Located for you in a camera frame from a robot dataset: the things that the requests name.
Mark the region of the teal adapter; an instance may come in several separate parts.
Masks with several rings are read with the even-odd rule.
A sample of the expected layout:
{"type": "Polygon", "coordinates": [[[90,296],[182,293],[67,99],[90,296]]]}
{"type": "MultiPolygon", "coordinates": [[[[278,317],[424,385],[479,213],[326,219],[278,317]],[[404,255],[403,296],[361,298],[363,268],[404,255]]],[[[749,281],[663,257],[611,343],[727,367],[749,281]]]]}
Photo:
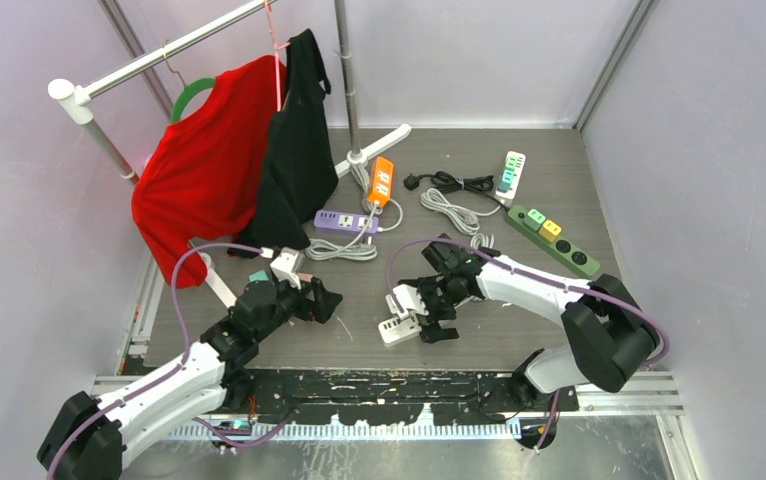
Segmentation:
{"type": "Polygon", "coordinates": [[[270,274],[266,270],[259,270],[254,273],[251,273],[248,276],[248,280],[250,282],[258,282],[258,281],[270,281],[271,277],[270,274]]]}

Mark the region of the white power strip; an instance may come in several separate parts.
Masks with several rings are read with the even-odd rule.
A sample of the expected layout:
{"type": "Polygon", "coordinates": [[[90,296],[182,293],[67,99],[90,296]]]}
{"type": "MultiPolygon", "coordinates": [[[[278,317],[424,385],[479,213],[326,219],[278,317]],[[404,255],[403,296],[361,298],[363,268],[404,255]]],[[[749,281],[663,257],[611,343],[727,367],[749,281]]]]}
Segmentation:
{"type": "Polygon", "coordinates": [[[503,203],[509,204],[515,199],[525,162],[525,154],[515,151],[507,152],[494,193],[503,203]]]}
{"type": "Polygon", "coordinates": [[[383,344],[392,347],[417,337],[421,332],[421,325],[412,318],[390,318],[378,324],[378,332],[383,344]]]}

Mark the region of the purple power strip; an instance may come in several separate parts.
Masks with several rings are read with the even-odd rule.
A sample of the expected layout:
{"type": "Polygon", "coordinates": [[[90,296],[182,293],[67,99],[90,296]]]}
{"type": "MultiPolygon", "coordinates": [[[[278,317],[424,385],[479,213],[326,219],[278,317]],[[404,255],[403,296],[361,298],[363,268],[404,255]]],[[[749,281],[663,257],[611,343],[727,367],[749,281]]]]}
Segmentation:
{"type": "Polygon", "coordinates": [[[376,216],[331,210],[319,210],[313,219],[313,226],[320,233],[345,236],[356,236],[361,231],[368,236],[376,236],[380,231],[376,216]]]}

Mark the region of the yellow adapter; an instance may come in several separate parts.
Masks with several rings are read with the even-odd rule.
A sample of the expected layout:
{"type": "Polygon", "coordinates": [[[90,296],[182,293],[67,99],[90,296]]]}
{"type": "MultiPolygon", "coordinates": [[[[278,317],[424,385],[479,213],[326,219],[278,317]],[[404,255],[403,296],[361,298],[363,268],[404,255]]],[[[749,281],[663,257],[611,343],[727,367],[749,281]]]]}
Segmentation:
{"type": "Polygon", "coordinates": [[[547,219],[538,231],[538,236],[547,243],[555,242],[562,232],[562,227],[554,221],[547,219]]]}

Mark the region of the green power strip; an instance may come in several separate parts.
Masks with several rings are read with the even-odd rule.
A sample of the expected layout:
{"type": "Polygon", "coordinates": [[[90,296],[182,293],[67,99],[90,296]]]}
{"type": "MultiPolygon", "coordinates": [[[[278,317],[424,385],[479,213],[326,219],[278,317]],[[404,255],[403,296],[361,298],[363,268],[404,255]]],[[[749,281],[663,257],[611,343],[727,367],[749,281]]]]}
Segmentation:
{"type": "Polygon", "coordinates": [[[505,221],[577,277],[592,279],[599,272],[600,263],[566,238],[562,227],[539,210],[514,205],[505,221]]]}

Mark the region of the orange power strip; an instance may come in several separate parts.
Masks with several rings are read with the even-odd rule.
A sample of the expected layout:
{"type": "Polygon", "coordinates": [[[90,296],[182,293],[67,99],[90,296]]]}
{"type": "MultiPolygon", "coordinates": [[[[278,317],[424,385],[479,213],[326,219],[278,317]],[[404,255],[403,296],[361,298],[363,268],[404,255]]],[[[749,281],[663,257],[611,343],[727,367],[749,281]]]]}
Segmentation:
{"type": "Polygon", "coordinates": [[[383,156],[378,156],[369,176],[366,200],[375,207],[384,208],[391,199],[393,179],[393,163],[383,156]]]}

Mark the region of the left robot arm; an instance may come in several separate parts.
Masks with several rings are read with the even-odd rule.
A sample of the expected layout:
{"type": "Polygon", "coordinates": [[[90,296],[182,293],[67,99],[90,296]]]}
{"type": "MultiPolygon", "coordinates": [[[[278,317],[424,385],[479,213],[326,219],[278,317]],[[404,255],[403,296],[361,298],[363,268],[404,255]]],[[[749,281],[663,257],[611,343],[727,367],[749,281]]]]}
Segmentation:
{"type": "Polygon", "coordinates": [[[187,350],[115,391],[72,395],[37,453],[50,479],[118,479],[155,443],[196,417],[244,409],[252,377],[246,365],[260,344],[296,318],[324,324],[342,302],[318,277],[249,283],[227,314],[187,350]]]}

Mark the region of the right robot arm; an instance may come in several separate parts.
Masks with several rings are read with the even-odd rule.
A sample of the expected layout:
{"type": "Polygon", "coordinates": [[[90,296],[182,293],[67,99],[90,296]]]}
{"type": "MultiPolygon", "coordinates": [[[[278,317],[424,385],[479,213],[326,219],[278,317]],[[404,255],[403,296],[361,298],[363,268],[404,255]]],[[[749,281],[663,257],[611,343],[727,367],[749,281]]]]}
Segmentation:
{"type": "Polygon", "coordinates": [[[615,276],[562,277],[445,235],[419,243],[434,272],[387,283],[391,317],[378,326],[384,344],[457,338],[449,323],[471,300],[497,301],[547,319],[562,329],[566,343],[533,352],[513,371],[510,393],[526,410],[539,410],[553,394],[586,383],[617,393],[641,367],[669,352],[667,334],[615,276]]]}

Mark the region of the teal adapters on far strip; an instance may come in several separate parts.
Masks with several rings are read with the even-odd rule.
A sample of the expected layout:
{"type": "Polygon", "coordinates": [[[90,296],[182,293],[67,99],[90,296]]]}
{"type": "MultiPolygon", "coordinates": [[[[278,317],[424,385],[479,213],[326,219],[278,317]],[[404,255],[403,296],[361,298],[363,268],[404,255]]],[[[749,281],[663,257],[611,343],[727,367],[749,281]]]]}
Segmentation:
{"type": "Polygon", "coordinates": [[[500,176],[499,183],[497,186],[497,191],[501,193],[508,192],[514,180],[515,180],[515,170],[505,168],[500,176]]]}

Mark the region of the black garment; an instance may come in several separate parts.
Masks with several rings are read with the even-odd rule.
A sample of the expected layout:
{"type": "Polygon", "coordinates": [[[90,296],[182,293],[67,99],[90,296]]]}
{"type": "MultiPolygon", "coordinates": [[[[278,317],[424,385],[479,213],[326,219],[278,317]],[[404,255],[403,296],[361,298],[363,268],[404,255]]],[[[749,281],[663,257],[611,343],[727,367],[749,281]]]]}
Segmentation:
{"type": "Polygon", "coordinates": [[[335,192],[324,101],[332,86],[310,29],[289,40],[283,107],[269,123],[255,212],[233,241],[251,247],[310,246],[304,225],[335,192]]]}

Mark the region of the red t-shirt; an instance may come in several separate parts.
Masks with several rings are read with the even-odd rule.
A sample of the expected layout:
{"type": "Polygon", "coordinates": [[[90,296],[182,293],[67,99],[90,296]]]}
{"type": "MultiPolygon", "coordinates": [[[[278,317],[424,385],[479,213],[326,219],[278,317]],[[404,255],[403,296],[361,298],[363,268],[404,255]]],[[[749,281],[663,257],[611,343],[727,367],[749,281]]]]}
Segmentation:
{"type": "Polygon", "coordinates": [[[271,55],[226,71],[196,111],[166,128],[135,185],[131,212],[167,284],[201,285],[206,265],[188,252],[190,241],[232,236],[252,220],[285,74],[271,55]]]}

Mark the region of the green clothes hanger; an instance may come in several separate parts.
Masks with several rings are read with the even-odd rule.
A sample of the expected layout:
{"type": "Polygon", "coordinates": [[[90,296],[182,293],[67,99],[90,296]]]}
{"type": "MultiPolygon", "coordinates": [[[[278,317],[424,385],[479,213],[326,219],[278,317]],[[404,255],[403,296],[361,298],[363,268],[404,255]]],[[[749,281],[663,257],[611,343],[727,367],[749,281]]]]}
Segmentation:
{"type": "Polygon", "coordinates": [[[181,93],[179,94],[179,96],[177,97],[176,101],[173,104],[173,107],[169,116],[169,123],[175,124],[179,122],[189,103],[201,92],[212,89],[215,86],[215,84],[216,84],[215,77],[200,78],[187,84],[183,88],[183,90],[181,91],[181,93]]]}

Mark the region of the pink clothes hanger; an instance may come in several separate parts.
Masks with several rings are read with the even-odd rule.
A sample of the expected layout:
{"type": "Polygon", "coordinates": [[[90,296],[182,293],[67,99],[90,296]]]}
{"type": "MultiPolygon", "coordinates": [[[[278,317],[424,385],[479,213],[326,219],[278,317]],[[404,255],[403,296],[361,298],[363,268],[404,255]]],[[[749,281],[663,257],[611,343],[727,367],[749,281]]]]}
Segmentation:
{"type": "Polygon", "coordinates": [[[282,110],[283,102],[284,102],[284,93],[283,93],[284,65],[281,61],[281,51],[286,49],[289,46],[289,44],[288,43],[281,44],[278,41],[278,38],[275,32],[275,27],[274,27],[271,4],[272,4],[272,1],[269,1],[269,0],[263,1],[263,10],[265,11],[265,14],[266,14],[269,37],[273,47],[276,111],[279,112],[282,110]]]}

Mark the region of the metal clothes rack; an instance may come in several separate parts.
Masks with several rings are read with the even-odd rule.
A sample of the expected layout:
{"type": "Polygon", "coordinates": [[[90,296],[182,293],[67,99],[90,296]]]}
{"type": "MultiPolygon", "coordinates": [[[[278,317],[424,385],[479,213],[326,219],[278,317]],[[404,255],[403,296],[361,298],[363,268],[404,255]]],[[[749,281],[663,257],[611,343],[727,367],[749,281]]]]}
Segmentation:
{"type": "MultiPolygon", "coordinates": [[[[171,114],[172,107],[169,94],[162,86],[153,68],[259,11],[264,11],[266,18],[271,19],[271,3],[269,1],[247,2],[151,52],[144,51],[140,46],[138,38],[129,26],[127,18],[121,11],[118,2],[102,1],[100,5],[111,19],[119,35],[123,38],[125,46],[131,49],[135,57],[123,66],[86,86],[75,85],[63,78],[54,79],[48,84],[48,95],[58,102],[77,125],[83,127],[92,136],[97,145],[111,159],[113,164],[117,166],[120,171],[120,177],[135,185],[139,179],[136,170],[124,158],[114,142],[95,120],[95,116],[89,108],[90,102],[128,80],[143,75],[146,78],[149,89],[157,98],[160,107],[164,109],[166,114],[171,114]]],[[[366,146],[361,144],[346,3],[336,1],[334,6],[339,41],[337,55],[341,60],[350,139],[349,152],[346,154],[345,159],[336,165],[336,173],[343,177],[350,173],[352,167],[366,166],[370,160],[406,139],[411,133],[412,127],[407,123],[403,123],[380,139],[366,146]]]]}

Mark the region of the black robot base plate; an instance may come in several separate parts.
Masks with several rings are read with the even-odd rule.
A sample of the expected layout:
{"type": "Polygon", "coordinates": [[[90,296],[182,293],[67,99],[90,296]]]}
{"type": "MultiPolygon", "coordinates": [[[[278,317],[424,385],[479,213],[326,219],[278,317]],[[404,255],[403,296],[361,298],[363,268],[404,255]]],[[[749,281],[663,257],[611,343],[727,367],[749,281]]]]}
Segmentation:
{"type": "Polygon", "coordinates": [[[511,414],[542,416],[546,397],[526,399],[503,371],[251,369],[218,414],[325,425],[411,425],[428,411],[435,426],[488,425],[511,414]]]}

